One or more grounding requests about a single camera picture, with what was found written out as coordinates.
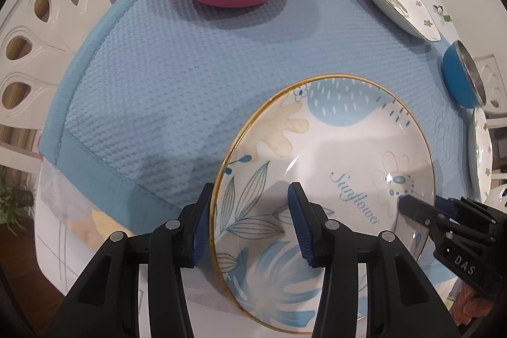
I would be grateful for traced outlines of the person's hand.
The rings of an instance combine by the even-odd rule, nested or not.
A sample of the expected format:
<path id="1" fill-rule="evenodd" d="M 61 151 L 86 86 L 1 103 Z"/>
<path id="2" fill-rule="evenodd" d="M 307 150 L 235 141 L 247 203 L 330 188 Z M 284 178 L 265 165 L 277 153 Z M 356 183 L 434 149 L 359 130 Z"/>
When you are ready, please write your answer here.
<path id="1" fill-rule="evenodd" d="M 471 286 L 462 283 L 449 312 L 457 326 L 468 325 L 473 318 L 486 316 L 493 306 L 491 300 L 481 298 Z"/>

